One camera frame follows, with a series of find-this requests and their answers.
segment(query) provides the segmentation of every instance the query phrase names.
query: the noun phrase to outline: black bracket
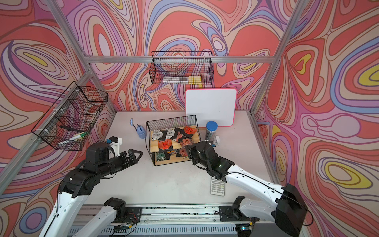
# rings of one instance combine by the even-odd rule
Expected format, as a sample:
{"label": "black bracket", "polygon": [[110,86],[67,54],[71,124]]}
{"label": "black bracket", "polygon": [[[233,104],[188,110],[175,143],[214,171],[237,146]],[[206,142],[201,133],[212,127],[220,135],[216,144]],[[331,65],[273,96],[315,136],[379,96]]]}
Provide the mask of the black bracket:
{"label": "black bracket", "polygon": [[247,217],[240,211],[240,204],[244,196],[238,196],[231,206],[219,206],[220,221],[252,221],[253,223],[259,221],[256,217]]}

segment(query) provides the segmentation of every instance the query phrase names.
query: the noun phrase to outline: orange label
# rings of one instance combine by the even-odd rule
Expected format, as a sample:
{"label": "orange label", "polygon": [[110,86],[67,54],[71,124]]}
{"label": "orange label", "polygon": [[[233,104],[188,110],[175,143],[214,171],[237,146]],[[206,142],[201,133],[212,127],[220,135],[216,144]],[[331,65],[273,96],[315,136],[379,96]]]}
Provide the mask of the orange label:
{"label": "orange label", "polygon": [[183,140],[180,141],[180,145],[186,146],[186,145],[193,145],[193,140],[189,138],[184,138]]}
{"label": "orange label", "polygon": [[186,134],[194,134],[197,131],[197,129],[188,126],[185,126],[183,130]]}
{"label": "orange label", "polygon": [[172,146],[172,141],[167,139],[166,141],[158,141],[158,147],[162,150],[167,150]]}

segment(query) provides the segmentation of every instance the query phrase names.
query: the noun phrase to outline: marker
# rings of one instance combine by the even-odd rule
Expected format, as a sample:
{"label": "marker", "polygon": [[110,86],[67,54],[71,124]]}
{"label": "marker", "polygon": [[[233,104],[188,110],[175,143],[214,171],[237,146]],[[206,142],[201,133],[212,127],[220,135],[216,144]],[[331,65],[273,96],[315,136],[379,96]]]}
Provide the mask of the marker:
{"label": "marker", "polygon": [[136,129],[136,131],[137,131],[136,126],[134,126],[134,124],[133,124],[133,119],[130,120],[130,126],[133,126]]}
{"label": "marker", "polygon": [[68,140],[64,140],[64,141],[61,141],[60,143],[58,143],[59,146],[63,146],[65,145],[66,143],[69,143],[70,141],[74,141],[76,139],[81,139],[82,137],[84,137],[85,135],[87,134],[87,132],[81,132],[75,136],[73,136],[72,138],[69,138]]}

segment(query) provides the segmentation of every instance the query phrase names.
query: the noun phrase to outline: wire basket on table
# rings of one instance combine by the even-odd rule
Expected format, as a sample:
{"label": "wire basket on table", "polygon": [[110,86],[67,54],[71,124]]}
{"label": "wire basket on table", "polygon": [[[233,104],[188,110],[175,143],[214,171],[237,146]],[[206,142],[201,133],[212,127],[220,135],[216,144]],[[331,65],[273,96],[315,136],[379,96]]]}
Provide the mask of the wire basket on table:
{"label": "wire basket on table", "polygon": [[188,116],[168,118],[168,119],[159,119],[159,120],[146,122],[146,138],[145,138],[146,149],[149,152],[149,155],[154,165],[156,165],[155,159],[154,159],[154,153],[158,153],[158,152],[151,152],[150,150],[151,139],[152,139],[151,131],[171,129],[175,127],[185,127],[185,126],[196,126],[196,129],[197,129],[196,133],[198,135],[199,141],[201,141],[199,127],[197,126],[196,115],[188,115]]}
{"label": "wire basket on table", "polygon": [[34,131],[40,121],[32,132],[56,150],[81,151],[107,101],[106,92],[76,85],[41,132]]}
{"label": "wire basket on table", "polygon": [[211,51],[153,51],[152,56],[152,84],[212,84]]}

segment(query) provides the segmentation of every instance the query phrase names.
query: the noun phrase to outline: pink whiteboard frame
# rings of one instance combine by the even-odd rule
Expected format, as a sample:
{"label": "pink whiteboard frame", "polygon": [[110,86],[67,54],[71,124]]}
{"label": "pink whiteboard frame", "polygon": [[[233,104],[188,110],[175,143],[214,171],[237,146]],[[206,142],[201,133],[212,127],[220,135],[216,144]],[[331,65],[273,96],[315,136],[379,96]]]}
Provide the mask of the pink whiteboard frame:
{"label": "pink whiteboard frame", "polygon": [[[236,102],[237,102],[237,94],[238,94],[238,91],[237,91],[237,89],[235,89],[235,88],[204,88],[204,89],[207,89],[207,90],[226,90],[226,89],[228,89],[228,90],[235,90],[236,91]],[[187,89],[186,90],[186,99],[187,99],[187,91],[189,91],[189,90],[203,90],[203,89]],[[230,125],[230,126],[219,126],[219,127],[231,127],[231,126],[233,126],[233,124],[234,124],[234,117],[235,117],[235,114],[236,114],[236,102],[234,103],[234,114],[233,114],[233,123]]]}

